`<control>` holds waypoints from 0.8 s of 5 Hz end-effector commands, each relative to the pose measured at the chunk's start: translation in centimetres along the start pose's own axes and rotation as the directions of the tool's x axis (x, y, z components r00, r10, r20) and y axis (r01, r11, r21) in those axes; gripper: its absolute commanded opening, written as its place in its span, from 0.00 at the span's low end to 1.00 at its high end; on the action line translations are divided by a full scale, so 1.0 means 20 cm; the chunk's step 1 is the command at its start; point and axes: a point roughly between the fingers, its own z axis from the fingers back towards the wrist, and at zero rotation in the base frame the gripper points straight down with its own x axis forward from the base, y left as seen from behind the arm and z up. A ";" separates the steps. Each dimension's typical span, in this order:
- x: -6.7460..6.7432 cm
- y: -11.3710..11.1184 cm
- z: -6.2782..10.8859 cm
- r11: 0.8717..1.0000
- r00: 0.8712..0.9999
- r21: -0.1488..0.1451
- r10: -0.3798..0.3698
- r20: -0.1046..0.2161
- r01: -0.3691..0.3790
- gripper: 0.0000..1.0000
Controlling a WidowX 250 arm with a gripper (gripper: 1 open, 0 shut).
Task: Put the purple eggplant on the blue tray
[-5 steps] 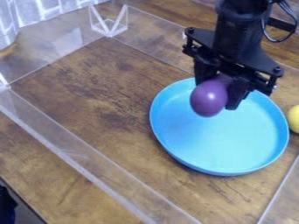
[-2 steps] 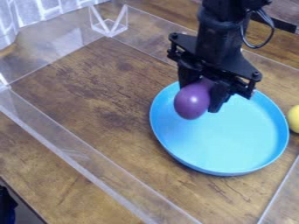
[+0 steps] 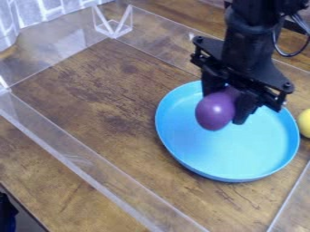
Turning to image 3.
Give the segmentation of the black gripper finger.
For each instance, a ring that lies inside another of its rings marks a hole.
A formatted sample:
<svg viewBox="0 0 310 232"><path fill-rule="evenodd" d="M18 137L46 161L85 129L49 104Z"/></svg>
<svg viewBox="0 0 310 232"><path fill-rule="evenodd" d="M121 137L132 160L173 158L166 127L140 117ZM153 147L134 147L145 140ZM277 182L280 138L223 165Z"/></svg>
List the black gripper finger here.
<svg viewBox="0 0 310 232"><path fill-rule="evenodd" d="M201 94L206 96L214 92L220 92L225 88L225 79L209 69L201 70L200 76Z"/></svg>
<svg viewBox="0 0 310 232"><path fill-rule="evenodd" d="M253 92L240 92L235 99L235 116L232 123L240 125L259 107L257 96Z"/></svg>

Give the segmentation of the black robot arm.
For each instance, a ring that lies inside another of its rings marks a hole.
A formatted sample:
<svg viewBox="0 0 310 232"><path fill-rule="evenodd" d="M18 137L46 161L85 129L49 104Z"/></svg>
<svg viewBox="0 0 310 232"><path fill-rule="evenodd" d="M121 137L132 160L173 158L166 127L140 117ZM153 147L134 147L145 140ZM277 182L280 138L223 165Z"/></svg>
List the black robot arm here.
<svg viewBox="0 0 310 232"><path fill-rule="evenodd" d="M261 106L279 111L293 85L272 63L277 36L288 17L310 27L299 12L308 0L232 0L225 9L225 39L192 38L190 62L200 68L201 100L194 109L198 125L209 130L243 124Z"/></svg>

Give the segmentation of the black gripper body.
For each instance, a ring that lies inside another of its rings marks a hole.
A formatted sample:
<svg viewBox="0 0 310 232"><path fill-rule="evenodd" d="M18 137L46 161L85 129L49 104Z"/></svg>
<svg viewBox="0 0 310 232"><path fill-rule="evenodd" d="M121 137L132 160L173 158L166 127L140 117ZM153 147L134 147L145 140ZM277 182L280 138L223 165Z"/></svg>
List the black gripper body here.
<svg viewBox="0 0 310 232"><path fill-rule="evenodd" d="M259 107L265 106L280 111L285 96L293 92L293 85L272 63L271 58L260 58L251 67L232 55L237 67L232 67L221 58L224 42L204 36L194 36L190 40L194 52L189 61L200 68L209 69L225 79L225 84L241 92L253 92L257 96Z"/></svg>

